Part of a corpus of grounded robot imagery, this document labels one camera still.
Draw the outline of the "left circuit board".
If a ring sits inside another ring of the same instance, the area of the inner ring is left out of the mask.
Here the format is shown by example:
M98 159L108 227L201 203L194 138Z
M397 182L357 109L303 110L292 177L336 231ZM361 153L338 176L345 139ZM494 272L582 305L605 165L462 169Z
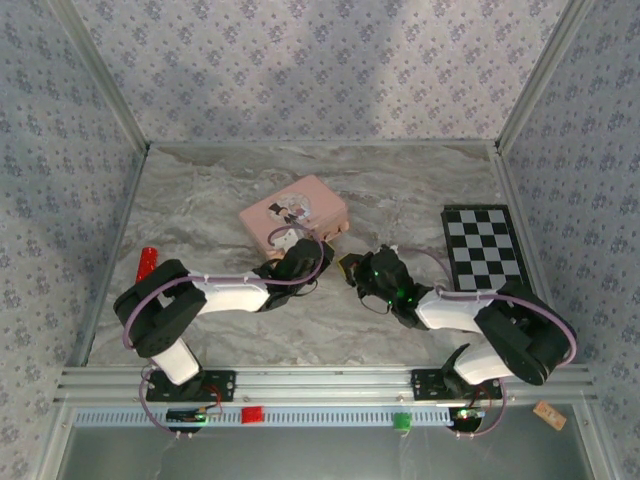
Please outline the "left circuit board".
M213 407L199 408L170 408L165 414L168 423L197 423L204 424L212 420L215 415L220 415L220 410Z

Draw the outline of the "aluminium mounting rail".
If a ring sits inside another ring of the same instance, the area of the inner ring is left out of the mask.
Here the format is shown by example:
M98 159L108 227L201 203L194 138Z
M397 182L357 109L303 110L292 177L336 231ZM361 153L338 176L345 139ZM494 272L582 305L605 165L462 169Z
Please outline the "aluminium mounting rail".
M414 401L411 366L235 367L235 404L397 405ZM138 402L139 367L70 367L54 391L56 404L132 406ZM597 399L588 368L559 368L542 386L503 380L511 404L587 402Z

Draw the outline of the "small wooden tag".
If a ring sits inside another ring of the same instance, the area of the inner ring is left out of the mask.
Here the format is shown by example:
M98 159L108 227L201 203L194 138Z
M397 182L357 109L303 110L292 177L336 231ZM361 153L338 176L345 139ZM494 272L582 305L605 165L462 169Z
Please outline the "small wooden tag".
M539 401L533 408L533 413L556 431L561 431L567 418L546 401Z

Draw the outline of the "aluminium frame post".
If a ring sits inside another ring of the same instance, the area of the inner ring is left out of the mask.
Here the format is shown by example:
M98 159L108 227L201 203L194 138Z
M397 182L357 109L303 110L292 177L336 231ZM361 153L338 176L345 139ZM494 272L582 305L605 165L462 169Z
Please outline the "aluminium frame post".
M101 56L72 0L47 0L47 2L128 141L138 152L145 154L149 142L145 138L114 76Z
M500 135L499 154L508 154L532 114L556 68L569 49L595 0L568 0Z

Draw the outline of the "red glitter tube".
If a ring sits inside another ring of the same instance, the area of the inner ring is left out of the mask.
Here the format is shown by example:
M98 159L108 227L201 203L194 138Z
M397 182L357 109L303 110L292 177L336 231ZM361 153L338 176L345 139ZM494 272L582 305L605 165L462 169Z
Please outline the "red glitter tube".
M158 251L154 247L144 247L141 250L136 273L136 282L141 282L151 274L157 265Z

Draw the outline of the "right aluminium frame post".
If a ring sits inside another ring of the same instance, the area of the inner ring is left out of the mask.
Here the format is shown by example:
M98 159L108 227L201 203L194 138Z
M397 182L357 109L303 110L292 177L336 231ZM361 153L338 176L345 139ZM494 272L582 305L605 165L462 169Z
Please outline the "right aluminium frame post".
M568 0L500 135L499 154L508 154L532 114L556 68L569 49L595 0Z

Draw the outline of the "left aluminium frame post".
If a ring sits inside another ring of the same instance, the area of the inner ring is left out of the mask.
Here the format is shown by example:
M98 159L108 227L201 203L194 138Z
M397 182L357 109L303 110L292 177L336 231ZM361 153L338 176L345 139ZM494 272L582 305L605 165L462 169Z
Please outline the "left aluminium frame post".
M149 142L145 138L114 76L101 56L72 0L47 0L47 2L128 141L138 152L145 154Z

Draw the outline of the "pink tin box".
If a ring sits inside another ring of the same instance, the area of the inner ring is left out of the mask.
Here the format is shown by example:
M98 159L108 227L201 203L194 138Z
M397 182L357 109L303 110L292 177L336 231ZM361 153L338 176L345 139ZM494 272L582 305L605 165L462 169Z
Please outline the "pink tin box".
M314 232L331 241L349 230L346 203L315 175L308 175L244 209L239 219L259 250L271 260L272 240L294 230L299 240Z

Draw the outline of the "black white chessboard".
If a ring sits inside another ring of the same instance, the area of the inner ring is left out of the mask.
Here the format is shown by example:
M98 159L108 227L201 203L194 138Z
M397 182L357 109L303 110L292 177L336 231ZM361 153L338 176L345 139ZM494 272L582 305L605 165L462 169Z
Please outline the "black white chessboard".
M506 205L447 205L441 212L454 289L529 287L529 275Z

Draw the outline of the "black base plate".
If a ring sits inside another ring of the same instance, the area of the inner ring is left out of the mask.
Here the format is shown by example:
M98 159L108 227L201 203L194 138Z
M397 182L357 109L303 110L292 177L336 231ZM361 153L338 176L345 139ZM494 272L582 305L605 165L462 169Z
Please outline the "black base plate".
M150 375L152 388L146 393L148 402L232 402L236 386L236 372L232 370L203 370L182 385L172 383L163 371Z
M413 397L418 400L499 400L503 393L498 380L479 385L465 382L454 371L414 369L410 375Z

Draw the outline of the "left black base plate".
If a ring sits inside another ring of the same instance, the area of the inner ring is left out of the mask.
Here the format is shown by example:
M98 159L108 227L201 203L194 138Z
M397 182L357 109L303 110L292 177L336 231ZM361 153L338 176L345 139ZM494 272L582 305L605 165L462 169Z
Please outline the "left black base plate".
M150 375L152 388L146 393L148 402L232 402L236 386L236 372L232 370L203 370L182 385L172 383L163 371Z

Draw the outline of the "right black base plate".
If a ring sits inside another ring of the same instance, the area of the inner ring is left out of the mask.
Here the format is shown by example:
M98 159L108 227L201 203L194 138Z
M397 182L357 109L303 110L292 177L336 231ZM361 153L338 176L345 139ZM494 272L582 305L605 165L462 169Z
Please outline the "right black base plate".
M498 380L479 385L465 382L454 371L414 369L410 375L413 397L418 400L499 400L503 393Z

